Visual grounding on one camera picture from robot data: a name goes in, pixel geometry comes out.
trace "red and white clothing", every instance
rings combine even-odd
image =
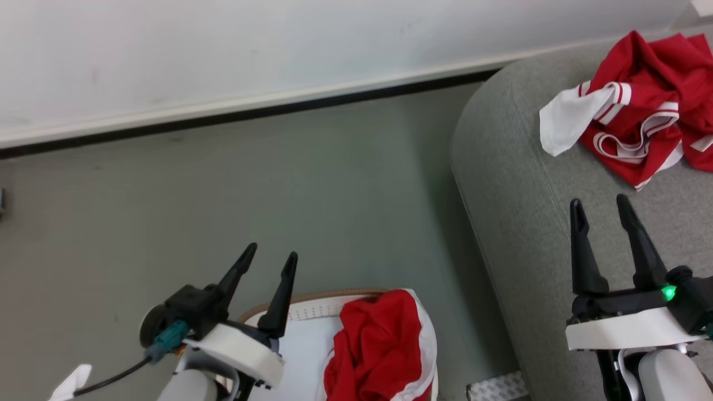
[[[620,40],[591,81],[540,110],[553,156],[580,141],[636,189],[685,157],[713,171],[713,55],[703,35]]]
[[[436,332],[412,290],[347,303],[324,370],[328,401],[425,401],[436,374]]]

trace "black cable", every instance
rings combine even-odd
[[[84,387],[79,390],[74,391],[74,396],[78,397],[80,395],[84,395],[88,392],[93,392],[94,390],[99,390],[102,387],[106,387],[112,383],[116,383],[117,381],[123,379],[126,376],[129,376],[130,374],[134,373],[135,371],[141,369],[144,365],[148,363],[150,359],[147,357],[141,362],[137,363],[136,365],[129,367],[127,370],[124,370],[122,373],[119,373],[118,375],[114,377],[110,377],[107,380],[104,380],[103,382],[97,383],[95,385],[91,385],[89,387]]]

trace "white wall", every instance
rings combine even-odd
[[[4,0],[0,147],[475,71],[686,3]]]

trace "gray fabric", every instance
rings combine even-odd
[[[539,142],[538,111],[559,91],[591,79],[610,45],[528,59],[484,83],[453,137],[453,172],[535,401],[604,400],[594,354],[569,352],[568,204],[583,200],[590,240],[613,290],[631,288],[627,236],[615,205],[627,194],[669,268],[713,274],[713,175],[684,163],[639,193],[577,145],[557,158]],[[696,358],[713,372],[709,343]]]

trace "gray floor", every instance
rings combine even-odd
[[[295,294],[413,288],[438,335],[441,394],[517,364],[451,176],[474,85],[0,162],[0,398],[45,400],[141,359],[145,312],[260,248],[231,312]],[[154,400],[174,360],[85,400]]]

